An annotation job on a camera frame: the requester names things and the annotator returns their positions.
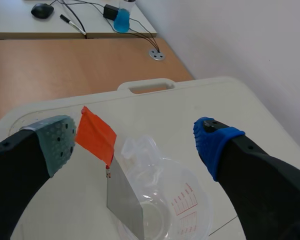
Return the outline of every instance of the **white plastic tray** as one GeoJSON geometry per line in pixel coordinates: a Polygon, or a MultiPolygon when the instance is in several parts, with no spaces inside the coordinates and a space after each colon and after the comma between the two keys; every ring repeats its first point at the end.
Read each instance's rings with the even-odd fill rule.
{"type": "MultiPolygon", "coordinates": [[[[69,115],[78,125],[84,105],[117,133],[115,155],[123,169],[131,164],[119,156],[126,137],[137,139],[142,135],[153,137],[166,156],[191,169],[212,197],[212,232],[233,219],[236,212],[198,157],[193,137],[193,123],[198,118],[213,117],[244,130],[268,154],[300,169],[300,147],[243,83],[228,77],[179,83],[168,79],[129,82],[118,91],[19,107],[0,121],[0,141],[22,126],[55,115],[69,115]],[[170,89],[140,95],[129,90],[146,85],[170,89]]],[[[12,239],[119,239],[113,216],[106,208],[103,162],[77,145],[68,163],[34,196],[12,239]]]]}

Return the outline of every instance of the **black cable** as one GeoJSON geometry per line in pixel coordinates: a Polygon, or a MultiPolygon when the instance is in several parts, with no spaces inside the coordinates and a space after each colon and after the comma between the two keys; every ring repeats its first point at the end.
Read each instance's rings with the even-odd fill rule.
{"type": "MultiPolygon", "coordinates": [[[[62,4],[62,5],[66,5],[66,7],[68,7],[68,8],[69,8],[69,6],[67,6],[67,5],[90,4],[90,5],[92,5],[93,7],[95,7],[95,8],[103,15],[103,13],[100,11],[100,9],[96,7],[96,5],[97,5],[97,6],[100,6],[100,7],[104,8],[104,6],[102,6],[102,5],[99,4],[99,3],[88,2],[88,1],[83,1],[83,0],[72,0],[72,1],[75,1],[76,3],[65,3],[64,0],[61,0],[61,1],[62,1],[62,2],[60,2],[59,0],[55,0],[55,1],[53,1],[51,4],[53,4],[54,2],[58,2],[58,3],[62,4]]],[[[153,40],[152,40],[151,38],[149,38],[148,36],[144,35],[143,33],[133,30],[132,28],[129,28],[129,29],[130,29],[131,31],[137,33],[137,34],[140,34],[140,35],[137,35],[137,34],[134,34],[134,33],[131,33],[131,32],[119,32],[119,31],[116,31],[116,30],[114,29],[114,27],[112,26],[112,24],[109,22],[109,20],[105,18],[105,20],[107,21],[107,23],[110,25],[110,27],[112,28],[112,30],[113,30],[114,32],[116,32],[116,33],[118,33],[118,34],[129,34],[129,35],[133,35],[133,36],[136,36],[136,37],[138,37],[138,38],[141,38],[141,39],[145,39],[145,40],[147,40],[147,41],[148,41],[148,42],[149,42],[149,43],[157,50],[158,53],[160,53],[160,48],[159,48],[159,46],[158,46],[158,44],[157,44],[157,42],[156,42],[154,36],[152,35],[152,33],[151,33],[148,29],[146,29],[146,27],[145,27],[140,21],[138,21],[138,20],[136,20],[136,19],[133,19],[133,18],[130,18],[130,19],[131,19],[132,21],[135,21],[135,22],[139,23],[139,24],[140,24],[140,25],[141,25],[141,26],[142,26],[142,27],[143,27],[143,28],[151,35],[151,37],[152,37],[153,40]]]]}
{"type": "Polygon", "coordinates": [[[68,4],[65,2],[65,0],[61,0],[61,1],[62,1],[63,5],[65,5],[66,8],[69,9],[69,11],[73,14],[73,16],[75,16],[75,18],[78,20],[78,22],[80,23],[80,25],[82,27],[82,30],[86,32],[84,25],[80,21],[79,17],[75,14],[75,12],[68,6],[68,4]]]}
{"type": "Polygon", "coordinates": [[[50,3],[49,5],[51,6],[52,4],[54,4],[55,2],[57,2],[58,0],[54,0],[52,3],[50,3]]]}
{"type": "Polygon", "coordinates": [[[148,30],[148,29],[146,29],[146,27],[145,26],[143,26],[143,24],[141,23],[141,22],[139,22],[138,20],[136,20],[136,19],[133,19],[133,18],[130,18],[132,21],[135,21],[135,22],[137,22],[137,23],[139,23],[150,35],[151,35],[151,37],[152,37],[152,39],[153,39],[153,41],[155,42],[155,45],[157,46],[157,51],[158,51],[158,53],[160,53],[160,49],[159,49],[159,46],[158,46],[158,44],[157,44],[157,42],[156,42],[156,40],[155,40],[155,38],[154,38],[154,36],[152,35],[152,33],[148,30]]]}
{"type": "MultiPolygon", "coordinates": [[[[94,6],[94,7],[95,7],[95,8],[103,15],[103,13],[100,11],[99,8],[97,8],[94,4],[92,4],[92,6],[94,6]]],[[[151,43],[152,46],[154,46],[154,48],[158,51],[158,53],[160,52],[160,51],[159,51],[159,48],[158,48],[158,47],[151,41],[151,39],[149,39],[148,37],[146,37],[146,36],[145,36],[145,37],[139,36],[139,35],[134,34],[134,33],[131,33],[131,32],[125,32],[125,33],[119,32],[119,31],[117,31],[117,30],[114,29],[114,27],[111,25],[111,23],[109,22],[108,19],[106,19],[106,18],[104,18],[104,19],[107,21],[107,23],[110,25],[110,27],[112,28],[112,30],[113,30],[114,32],[116,32],[116,33],[118,33],[118,34],[130,34],[130,35],[136,36],[136,37],[138,37],[138,38],[142,38],[142,39],[144,39],[144,40],[147,40],[149,43],[151,43]]]]}
{"type": "Polygon", "coordinates": [[[157,42],[156,42],[155,39],[153,39],[154,41],[152,41],[151,38],[149,38],[148,36],[144,35],[144,34],[141,33],[141,32],[135,31],[135,30],[133,30],[133,29],[130,28],[130,27],[129,27],[129,30],[131,30],[132,32],[135,32],[135,33],[140,34],[141,36],[144,36],[145,38],[147,38],[147,39],[152,43],[152,45],[153,45],[154,48],[157,50],[157,52],[160,53],[159,46],[158,46],[158,44],[157,44],[157,42]]]}

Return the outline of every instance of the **orange tape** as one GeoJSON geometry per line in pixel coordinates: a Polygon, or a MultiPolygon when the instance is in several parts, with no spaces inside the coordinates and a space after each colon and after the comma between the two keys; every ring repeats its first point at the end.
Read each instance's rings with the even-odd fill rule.
{"type": "Polygon", "coordinates": [[[75,141],[110,166],[115,152],[116,133],[86,106],[81,113],[75,141]]]}

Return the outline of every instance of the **clear plastic cup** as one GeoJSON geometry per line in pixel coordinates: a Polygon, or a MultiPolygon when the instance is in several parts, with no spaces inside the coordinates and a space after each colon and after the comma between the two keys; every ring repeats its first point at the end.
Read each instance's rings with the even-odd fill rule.
{"type": "MultiPolygon", "coordinates": [[[[127,173],[143,210],[145,240],[205,240],[213,222],[213,207],[196,176],[180,163],[161,156],[151,137],[126,140],[121,154],[136,158],[127,173]]],[[[118,222],[122,240],[137,240],[118,222]]]]}
{"type": "Polygon", "coordinates": [[[114,29],[126,33],[130,28],[130,13],[136,0],[120,0],[118,14],[114,20],[114,29]]]}

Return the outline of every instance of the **blue liquid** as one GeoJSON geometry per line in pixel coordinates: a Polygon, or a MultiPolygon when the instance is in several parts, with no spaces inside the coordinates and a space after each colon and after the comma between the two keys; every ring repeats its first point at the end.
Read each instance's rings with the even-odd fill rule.
{"type": "Polygon", "coordinates": [[[118,15],[114,20],[114,29],[120,33],[126,33],[129,31],[130,23],[130,12],[120,8],[118,15]]]}

